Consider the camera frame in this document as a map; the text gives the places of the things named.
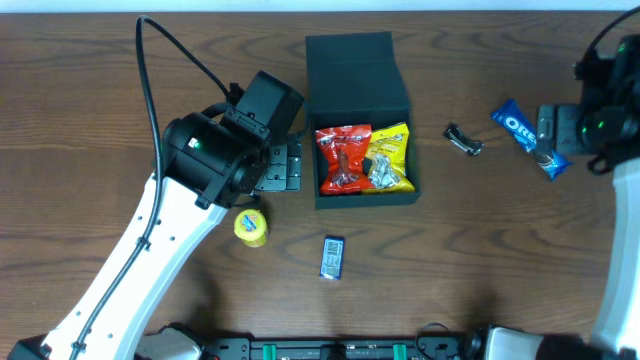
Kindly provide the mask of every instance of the blue rectangular object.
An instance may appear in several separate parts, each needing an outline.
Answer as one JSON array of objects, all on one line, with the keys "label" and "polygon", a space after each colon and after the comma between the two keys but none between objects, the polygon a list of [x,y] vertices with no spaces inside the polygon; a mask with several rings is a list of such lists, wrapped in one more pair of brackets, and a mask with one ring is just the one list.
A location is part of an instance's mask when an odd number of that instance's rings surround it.
[{"label": "blue rectangular object", "polygon": [[340,280],[342,276],[343,255],[344,239],[327,236],[324,239],[320,277],[330,280]]}]

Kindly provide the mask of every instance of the yellow snack bag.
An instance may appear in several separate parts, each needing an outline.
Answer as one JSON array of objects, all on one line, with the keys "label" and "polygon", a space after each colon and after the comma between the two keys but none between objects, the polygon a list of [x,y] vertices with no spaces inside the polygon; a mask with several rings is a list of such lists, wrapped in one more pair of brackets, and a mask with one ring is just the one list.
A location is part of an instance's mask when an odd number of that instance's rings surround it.
[{"label": "yellow snack bag", "polygon": [[365,157],[372,162],[369,180],[375,188],[362,190],[363,194],[416,191],[405,173],[408,139],[409,128],[405,123],[371,133]]}]

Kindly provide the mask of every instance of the red snack bag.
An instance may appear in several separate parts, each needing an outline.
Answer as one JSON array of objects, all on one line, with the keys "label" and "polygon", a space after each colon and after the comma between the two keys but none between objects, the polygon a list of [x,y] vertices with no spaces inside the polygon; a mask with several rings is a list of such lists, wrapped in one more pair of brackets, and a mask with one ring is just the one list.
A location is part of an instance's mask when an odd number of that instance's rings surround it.
[{"label": "red snack bag", "polygon": [[316,130],[316,143],[329,161],[329,176],[320,187],[321,194],[351,194],[373,188],[362,171],[370,139],[371,125]]}]

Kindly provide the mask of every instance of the white wall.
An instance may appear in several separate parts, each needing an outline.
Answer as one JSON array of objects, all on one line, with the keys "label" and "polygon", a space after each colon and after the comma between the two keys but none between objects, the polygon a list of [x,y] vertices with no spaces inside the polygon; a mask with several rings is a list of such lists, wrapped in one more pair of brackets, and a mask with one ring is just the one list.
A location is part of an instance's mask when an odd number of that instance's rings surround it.
[{"label": "white wall", "polygon": [[0,12],[628,10],[633,0],[0,0]]}]

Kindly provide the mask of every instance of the snack package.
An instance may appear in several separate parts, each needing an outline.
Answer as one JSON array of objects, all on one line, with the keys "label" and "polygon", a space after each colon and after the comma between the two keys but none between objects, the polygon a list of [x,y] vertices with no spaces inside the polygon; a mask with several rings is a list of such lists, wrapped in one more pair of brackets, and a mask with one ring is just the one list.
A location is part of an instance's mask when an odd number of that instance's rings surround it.
[{"label": "snack package", "polygon": [[500,109],[491,114],[491,118],[502,125],[502,127],[516,139],[524,151],[533,156],[538,162],[538,165],[549,175],[551,181],[553,181],[556,176],[562,174],[567,167],[572,164],[565,159],[564,156],[555,151],[552,151],[551,154],[540,154],[535,151],[536,130],[520,109],[518,109],[518,104],[516,104],[514,99],[507,100]]},{"label": "snack package", "polygon": [[385,192],[414,192],[415,187],[406,178],[405,157],[409,127],[400,123],[374,131],[367,149],[366,158],[371,159],[369,180],[374,188],[365,194]]},{"label": "snack package", "polygon": [[320,187],[321,194],[352,194],[373,187],[362,171],[369,139],[371,125],[316,130],[316,143],[329,161],[329,176]]}]

